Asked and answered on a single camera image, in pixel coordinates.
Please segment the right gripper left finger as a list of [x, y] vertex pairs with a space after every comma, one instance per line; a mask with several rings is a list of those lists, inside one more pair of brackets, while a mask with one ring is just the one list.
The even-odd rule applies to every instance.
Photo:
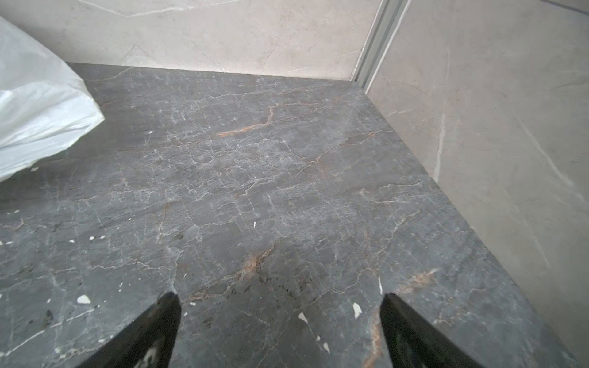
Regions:
[[79, 368], [168, 368], [181, 322], [177, 294], [167, 292]]

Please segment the white plastic bag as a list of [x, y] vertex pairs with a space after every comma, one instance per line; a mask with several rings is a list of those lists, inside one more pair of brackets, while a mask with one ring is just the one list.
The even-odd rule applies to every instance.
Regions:
[[1, 179], [61, 153], [104, 121], [61, 58], [1, 20]]

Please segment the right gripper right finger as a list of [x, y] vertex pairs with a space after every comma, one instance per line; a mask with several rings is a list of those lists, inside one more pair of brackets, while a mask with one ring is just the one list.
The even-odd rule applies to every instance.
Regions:
[[379, 316], [394, 367], [481, 367], [398, 295], [385, 294]]

